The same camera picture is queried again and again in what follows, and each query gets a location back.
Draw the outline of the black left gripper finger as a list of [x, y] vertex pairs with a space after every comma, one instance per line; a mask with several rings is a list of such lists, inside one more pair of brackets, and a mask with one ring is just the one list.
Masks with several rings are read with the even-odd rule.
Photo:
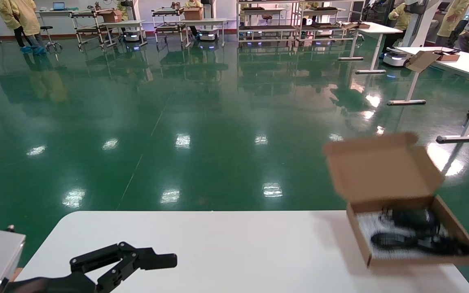
[[70, 261], [70, 269], [72, 273], [86, 274], [113, 265], [96, 283], [97, 293], [111, 293], [138, 269], [171, 269], [177, 263], [176, 254], [157, 254], [153, 248], [134, 248], [126, 242], [120, 242], [74, 257]]

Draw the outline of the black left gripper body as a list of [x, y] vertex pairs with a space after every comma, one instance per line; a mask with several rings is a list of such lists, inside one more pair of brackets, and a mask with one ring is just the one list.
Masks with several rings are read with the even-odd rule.
[[96, 284], [76, 272], [62, 278], [31, 278], [9, 282], [4, 293], [94, 293]]

